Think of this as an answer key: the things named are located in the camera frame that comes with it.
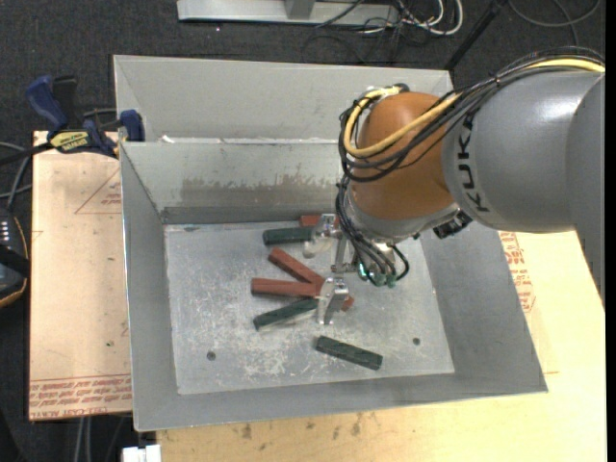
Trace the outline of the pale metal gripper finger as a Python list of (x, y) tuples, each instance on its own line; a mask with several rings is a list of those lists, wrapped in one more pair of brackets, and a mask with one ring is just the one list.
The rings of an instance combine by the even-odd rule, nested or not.
[(339, 239), (340, 231), (336, 225), (334, 214), (321, 215), (310, 231), (310, 238), (303, 244), (302, 255), (305, 258), (315, 258), (330, 250)]
[(343, 277), (328, 277), (321, 286), (318, 300), (318, 323), (328, 325), (340, 312), (348, 298), (348, 286)]

